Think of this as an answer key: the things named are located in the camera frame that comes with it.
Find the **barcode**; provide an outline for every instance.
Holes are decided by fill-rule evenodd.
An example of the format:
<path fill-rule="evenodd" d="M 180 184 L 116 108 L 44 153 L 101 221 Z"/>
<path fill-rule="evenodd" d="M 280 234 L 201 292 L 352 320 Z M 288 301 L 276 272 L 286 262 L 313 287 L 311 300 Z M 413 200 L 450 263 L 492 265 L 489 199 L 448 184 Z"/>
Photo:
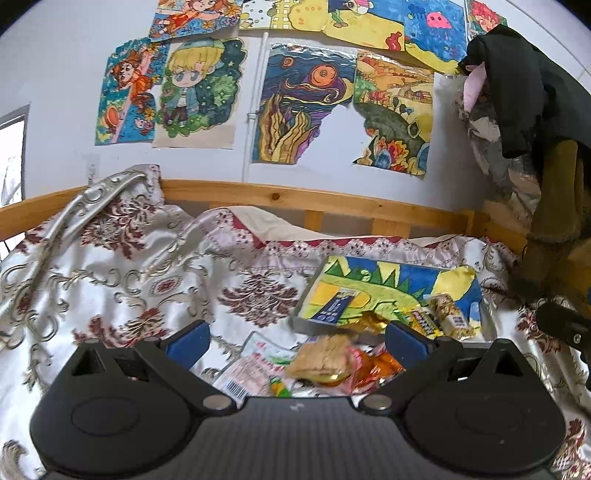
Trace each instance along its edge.
<path fill-rule="evenodd" d="M 223 387 L 235 400 L 242 400 L 248 395 L 248 392 L 234 380 L 228 380 Z"/>

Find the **window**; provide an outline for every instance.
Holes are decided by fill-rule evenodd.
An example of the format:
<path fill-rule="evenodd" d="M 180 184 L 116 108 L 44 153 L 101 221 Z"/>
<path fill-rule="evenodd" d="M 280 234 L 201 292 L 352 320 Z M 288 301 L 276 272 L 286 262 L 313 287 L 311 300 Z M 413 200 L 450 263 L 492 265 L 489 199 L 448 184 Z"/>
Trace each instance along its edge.
<path fill-rule="evenodd" d="M 0 117 L 0 207 L 20 202 L 28 105 Z M 0 261 L 24 238 L 24 234 L 0 242 Z"/>

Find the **white pipe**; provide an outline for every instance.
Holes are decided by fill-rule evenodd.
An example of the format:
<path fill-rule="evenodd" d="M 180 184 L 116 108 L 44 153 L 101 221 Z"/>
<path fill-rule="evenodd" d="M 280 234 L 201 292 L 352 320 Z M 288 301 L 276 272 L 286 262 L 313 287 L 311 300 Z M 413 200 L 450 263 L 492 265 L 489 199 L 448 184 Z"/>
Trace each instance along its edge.
<path fill-rule="evenodd" d="M 263 78 L 267 69 L 265 68 L 265 56 L 267 54 L 267 40 L 269 39 L 269 32 L 265 32 L 262 36 L 261 48 L 259 50 L 258 60 L 256 64 L 256 76 L 254 88 L 252 90 L 251 107 L 248 111 L 248 127 L 246 129 L 246 140 L 244 142 L 244 158 L 242 160 L 242 181 L 248 183 L 250 174 L 251 157 L 252 157 L 252 143 L 254 141 L 254 133 L 257 122 L 256 112 L 259 111 L 261 102 L 261 89 Z"/>

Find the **wooden headboard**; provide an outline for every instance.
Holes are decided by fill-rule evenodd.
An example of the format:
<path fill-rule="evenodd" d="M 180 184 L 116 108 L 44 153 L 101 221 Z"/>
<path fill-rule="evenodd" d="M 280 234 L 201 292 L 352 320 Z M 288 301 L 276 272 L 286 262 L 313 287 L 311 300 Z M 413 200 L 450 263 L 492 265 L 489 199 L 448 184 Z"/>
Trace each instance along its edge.
<path fill-rule="evenodd" d="M 84 188 L 62 190 L 0 208 L 0 241 L 37 226 L 62 210 Z M 408 238 L 413 226 L 431 227 L 445 233 L 485 236 L 503 242 L 519 255 L 527 243 L 523 235 L 495 224 L 486 213 L 472 210 L 454 213 L 343 193 L 224 181 L 162 180 L 162 188 L 170 203 L 188 201 L 206 202 L 210 208 L 254 205 L 303 210 L 304 227 L 314 231 L 321 231 L 325 213 L 335 213 L 370 219 L 371 231 L 367 235 Z M 582 299 L 587 298 L 591 268 L 565 262 L 561 276 L 576 288 Z"/>

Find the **screw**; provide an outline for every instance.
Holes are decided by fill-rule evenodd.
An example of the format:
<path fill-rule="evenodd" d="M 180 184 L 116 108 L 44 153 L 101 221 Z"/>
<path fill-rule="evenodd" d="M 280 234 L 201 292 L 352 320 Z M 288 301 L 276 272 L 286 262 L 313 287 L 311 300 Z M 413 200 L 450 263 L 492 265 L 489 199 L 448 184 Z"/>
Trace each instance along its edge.
<path fill-rule="evenodd" d="M 222 411 L 231 405 L 232 400 L 225 395 L 209 395 L 203 399 L 203 406 L 209 410 Z"/>
<path fill-rule="evenodd" d="M 384 411 L 392 406 L 392 400 L 386 395 L 370 395 L 363 399 L 363 403 L 367 408 L 375 411 Z"/>

